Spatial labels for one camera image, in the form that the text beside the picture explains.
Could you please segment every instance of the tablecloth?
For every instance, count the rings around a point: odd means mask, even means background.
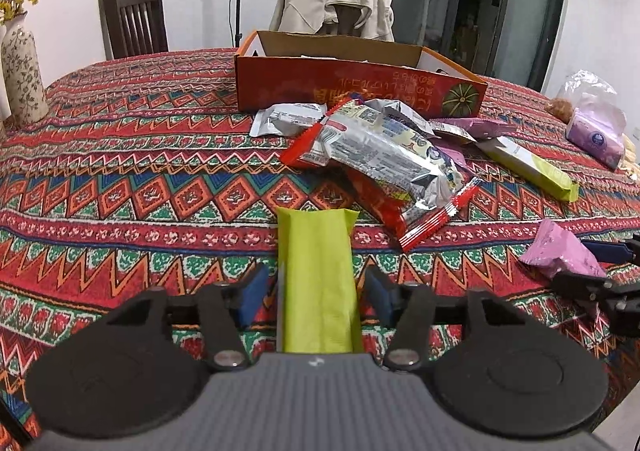
[[[439,294],[488,288],[590,349],[609,372],[605,413],[634,386],[636,340],[610,336],[606,320],[591,321],[517,262],[542,218],[599,240],[640,229],[639,188],[565,141],[543,96],[489,79],[481,115],[517,124],[520,144],[580,183],[578,202],[559,203],[467,148],[481,190],[402,254],[354,202],[349,182],[284,167],[278,153],[287,139],[249,138],[252,118],[237,113],[233,52],[171,52],[73,72],[50,86],[48,116],[0,148],[0,389],[31,431],[24,376],[34,359],[150,285],[193,293],[240,279],[258,261],[274,275],[277,206],[359,210],[351,239],[359,285],[376,263]],[[616,281],[640,276],[629,265],[608,271]],[[274,348],[274,306],[272,287],[242,334],[254,357]],[[392,332],[366,306],[362,322],[365,348],[379,356]],[[194,355],[201,350],[196,331],[174,338]],[[433,357],[459,339],[459,327],[437,327]],[[2,433],[0,444],[8,443]]]

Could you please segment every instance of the floral vase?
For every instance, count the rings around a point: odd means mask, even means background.
[[[25,12],[5,22],[6,34],[0,48],[6,95],[17,128],[36,123],[49,111],[36,43],[24,25],[26,15]]]

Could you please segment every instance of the blue logo on tissue pack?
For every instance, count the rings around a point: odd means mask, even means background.
[[[596,132],[591,136],[591,142],[596,146],[602,146],[604,144],[604,136],[600,132]]]

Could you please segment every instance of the patterned tablecloth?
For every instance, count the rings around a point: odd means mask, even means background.
[[[24,374],[42,352],[149,285],[192,293],[239,279],[256,261],[273,273],[276,206],[361,209],[347,181],[283,167],[286,139],[249,138],[251,117],[236,113],[232,56],[172,52],[69,74],[49,88],[49,115],[0,149],[0,385],[32,431]],[[516,123],[519,143],[580,182],[578,202],[559,203],[469,148],[468,164],[485,180],[472,204],[410,254],[361,211],[353,272],[360,283],[376,263],[440,294],[486,287],[510,298],[603,360],[610,411],[638,380],[638,344],[610,336],[604,320],[591,322],[550,293],[517,257],[542,218],[591,238],[629,237],[640,229],[639,188],[566,142],[544,101],[490,80],[481,114]],[[609,275],[630,281],[640,268],[610,267]],[[253,355],[273,349],[274,311],[272,292],[242,335]],[[366,349],[379,355],[392,334],[370,309],[362,318]],[[433,355],[459,338],[456,327],[439,327]],[[194,331],[175,339],[200,351]]]

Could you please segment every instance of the cardboard box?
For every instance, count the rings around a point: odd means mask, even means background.
[[[476,117],[486,91],[479,76],[426,47],[268,30],[252,32],[238,49],[236,84],[242,112],[332,105],[341,94],[361,92],[404,101],[427,119]]]

